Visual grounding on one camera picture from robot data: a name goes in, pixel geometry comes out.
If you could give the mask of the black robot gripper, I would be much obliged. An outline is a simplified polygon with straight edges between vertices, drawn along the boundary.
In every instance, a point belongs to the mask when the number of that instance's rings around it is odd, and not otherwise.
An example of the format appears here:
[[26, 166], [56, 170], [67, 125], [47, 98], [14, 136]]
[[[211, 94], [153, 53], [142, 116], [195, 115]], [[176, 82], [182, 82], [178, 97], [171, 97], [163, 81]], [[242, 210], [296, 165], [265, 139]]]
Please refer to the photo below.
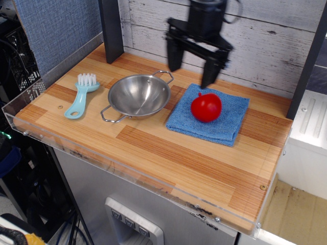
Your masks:
[[168, 67], [171, 72], [181, 68], [184, 51], [206, 58], [201, 89], [215, 83], [228, 62], [233, 47], [220, 31], [227, 1], [190, 1], [188, 19], [169, 18], [167, 32]]

